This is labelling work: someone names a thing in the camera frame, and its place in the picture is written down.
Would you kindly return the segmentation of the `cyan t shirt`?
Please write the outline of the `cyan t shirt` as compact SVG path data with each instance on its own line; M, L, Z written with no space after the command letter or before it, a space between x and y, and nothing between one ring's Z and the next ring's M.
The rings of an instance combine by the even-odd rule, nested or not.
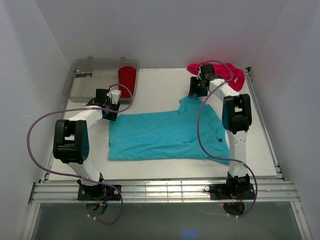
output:
M220 117L196 96L173 111L122 114L109 125L110 161L213 160L227 165L230 150Z

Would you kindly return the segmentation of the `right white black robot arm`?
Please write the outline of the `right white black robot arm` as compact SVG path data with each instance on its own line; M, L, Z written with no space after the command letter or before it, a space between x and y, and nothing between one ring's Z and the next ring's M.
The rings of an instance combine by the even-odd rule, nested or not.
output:
M251 99L248 94L241 94L229 84L233 76L219 76L210 61L197 67L196 77L190 78L189 96L207 98L215 94L222 102L222 125L229 140L229 158L214 159L229 162L226 183L211 184L208 187L210 198L222 200L226 198L244 198L253 194L248 168L246 167L246 138L252 124Z

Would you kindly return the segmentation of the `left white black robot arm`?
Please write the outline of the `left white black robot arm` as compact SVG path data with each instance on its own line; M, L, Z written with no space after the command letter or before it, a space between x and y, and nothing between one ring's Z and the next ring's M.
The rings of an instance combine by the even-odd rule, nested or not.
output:
M55 123L54 158L80 176L80 184L90 186L88 193L95 200L100 200L106 195L106 187L99 183L103 181L103 176L88 159L89 128L100 120L116 121L121 94L118 89L97 89L95 97L86 104L84 110L68 119L59 119Z

